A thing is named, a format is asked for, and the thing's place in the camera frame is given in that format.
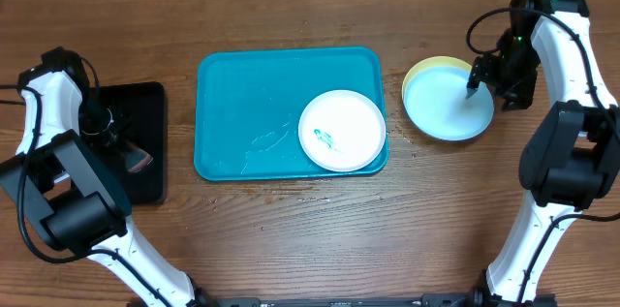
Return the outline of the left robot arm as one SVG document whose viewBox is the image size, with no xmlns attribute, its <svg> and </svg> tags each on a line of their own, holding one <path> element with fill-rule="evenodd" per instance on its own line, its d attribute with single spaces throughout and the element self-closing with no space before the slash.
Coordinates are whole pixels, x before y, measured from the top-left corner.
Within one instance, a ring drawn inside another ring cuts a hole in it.
<svg viewBox="0 0 620 307">
<path fill-rule="evenodd" d="M 20 235 L 35 257 L 112 272 L 144 306 L 206 306 L 207 294 L 138 229 L 132 209 L 167 195 L 167 100 L 158 82 L 102 86 L 91 63 L 57 47 L 22 72 L 24 132 L 1 166 Z"/>
</svg>

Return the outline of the pink and black sponge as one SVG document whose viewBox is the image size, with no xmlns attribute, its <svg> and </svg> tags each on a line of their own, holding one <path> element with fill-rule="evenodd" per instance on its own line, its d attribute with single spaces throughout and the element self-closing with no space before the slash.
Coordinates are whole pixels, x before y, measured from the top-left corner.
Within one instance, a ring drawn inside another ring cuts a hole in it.
<svg viewBox="0 0 620 307">
<path fill-rule="evenodd" d="M 137 173 L 146 168 L 153 160 L 153 157 L 140 147 L 131 143 L 125 146 L 123 151 L 125 168 L 129 173 Z"/>
</svg>

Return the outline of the white plate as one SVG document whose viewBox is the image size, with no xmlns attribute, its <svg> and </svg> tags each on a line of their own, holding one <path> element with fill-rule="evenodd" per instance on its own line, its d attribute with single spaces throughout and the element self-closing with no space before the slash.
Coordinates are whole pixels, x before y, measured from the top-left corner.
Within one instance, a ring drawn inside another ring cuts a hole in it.
<svg viewBox="0 0 620 307">
<path fill-rule="evenodd" d="M 369 166 L 387 140 L 377 105 L 351 90 L 332 90 L 313 99 L 300 115 L 297 132 L 306 156 L 334 172 Z"/>
</svg>

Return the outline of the light blue plate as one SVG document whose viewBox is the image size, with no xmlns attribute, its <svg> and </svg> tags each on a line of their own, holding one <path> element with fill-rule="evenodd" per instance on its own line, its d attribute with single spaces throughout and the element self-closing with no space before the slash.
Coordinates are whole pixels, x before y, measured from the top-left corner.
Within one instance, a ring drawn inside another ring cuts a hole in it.
<svg viewBox="0 0 620 307">
<path fill-rule="evenodd" d="M 462 141 L 482 134 L 494 117 L 494 100 L 484 84 L 467 97 L 469 70 L 431 66 L 404 89 L 404 108 L 413 124 L 432 138 Z"/>
</svg>

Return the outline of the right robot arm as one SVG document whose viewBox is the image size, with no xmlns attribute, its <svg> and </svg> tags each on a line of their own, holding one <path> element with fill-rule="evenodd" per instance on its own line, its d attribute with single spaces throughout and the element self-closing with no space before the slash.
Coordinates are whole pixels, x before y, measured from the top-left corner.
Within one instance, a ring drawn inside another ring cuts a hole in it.
<svg viewBox="0 0 620 307">
<path fill-rule="evenodd" d="M 504 111 L 526 109 L 543 74 L 550 110 L 524 147 L 518 215 L 498 257 L 468 293 L 466 306 L 553 306 L 537 295 L 543 270 L 562 236 L 607 195 L 619 172 L 619 105 L 591 47 L 585 0 L 511 0 L 511 25 L 472 66 L 467 94 L 481 84 Z"/>
</svg>

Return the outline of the yellow-green plate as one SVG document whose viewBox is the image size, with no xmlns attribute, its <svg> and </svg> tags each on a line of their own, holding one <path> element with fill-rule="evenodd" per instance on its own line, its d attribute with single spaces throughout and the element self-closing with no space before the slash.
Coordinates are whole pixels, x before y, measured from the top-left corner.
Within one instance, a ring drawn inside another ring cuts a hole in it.
<svg viewBox="0 0 620 307">
<path fill-rule="evenodd" d="M 463 60 L 460 60 L 458 58 L 455 58 L 455 57 L 433 56 L 433 57 L 423 59 L 419 61 L 416 65 L 414 65 L 405 75 L 403 82 L 402 82 L 402 87 L 401 87 L 402 100 L 405 100 L 408 85 L 413 80 L 413 78 L 416 75 L 422 73 L 423 71 L 426 71 L 434 67 L 453 67 L 456 69 L 466 71 L 467 73 L 470 73 L 472 69 L 472 66 L 469 63 Z"/>
</svg>

